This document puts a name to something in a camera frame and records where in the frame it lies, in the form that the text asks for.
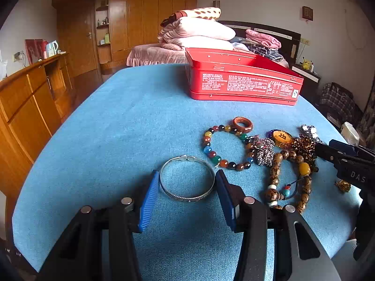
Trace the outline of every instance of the white bead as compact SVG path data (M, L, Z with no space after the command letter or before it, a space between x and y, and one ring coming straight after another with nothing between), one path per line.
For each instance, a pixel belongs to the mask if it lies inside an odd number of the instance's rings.
M277 201L273 201L273 202L268 203L268 206L273 207L273 206L276 206L277 204L278 204Z

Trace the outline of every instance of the brown ring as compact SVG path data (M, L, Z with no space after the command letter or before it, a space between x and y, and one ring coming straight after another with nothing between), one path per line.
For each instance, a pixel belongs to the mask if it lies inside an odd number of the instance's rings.
M251 130L253 130L253 127L254 127L254 125L253 125L253 123L251 122L250 119L247 119L247 118L241 117L241 116L235 117L232 120L232 122L233 122L233 126L237 130L241 131L242 133L250 133Z

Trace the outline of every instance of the blue table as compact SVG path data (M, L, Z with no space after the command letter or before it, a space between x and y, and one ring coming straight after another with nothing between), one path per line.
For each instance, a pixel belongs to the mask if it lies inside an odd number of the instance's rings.
M261 137L275 128L297 136L299 126L308 124L317 127L324 142L343 141L302 97L291 107L196 101L188 90L184 65L128 68L112 76L61 126L29 173L13 215L16 247L36 270L82 206L98 209L131 195L144 177L172 157L207 159L200 145L211 126L245 116L254 122L252 133ZM234 135L215 133L212 145L229 161L243 160L243 145ZM204 190L207 172L192 164L171 164L166 186L190 196ZM332 164L318 159L317 165L303 216L332 257L354 228L360 198L354 187L347 194L338 191ZM253 164L249 170L225 174L246 195L261 199L269 168ZM282 164L280 178L280 187L296 179L291 163ZM236 270L242 234L226 225L216 192L197 203L181 203L160 189L151 224L134 239L146 281L227 281ZM272 231L268 241L266 280L271 280Z

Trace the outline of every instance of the headboard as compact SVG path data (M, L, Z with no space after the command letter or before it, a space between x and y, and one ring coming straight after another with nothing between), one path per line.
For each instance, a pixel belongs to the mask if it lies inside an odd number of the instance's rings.
M236 36L246 38L245 31L247 29L255 30L260 33L267 33L281 43L281 48L279 48L279 53L284 56L286 61L291 66L296 63L298 47L301 40L301 34L292 31L284 30L282 28L250 23L250 22L240 22L240 21L218 21L232 28L236 32Z

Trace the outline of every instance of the red tin box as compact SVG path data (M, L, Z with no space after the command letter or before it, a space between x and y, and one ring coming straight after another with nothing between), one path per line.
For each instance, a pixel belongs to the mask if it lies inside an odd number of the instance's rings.
M259 55L186 48L190 96L197 100L235 100L294 106L303 78Z

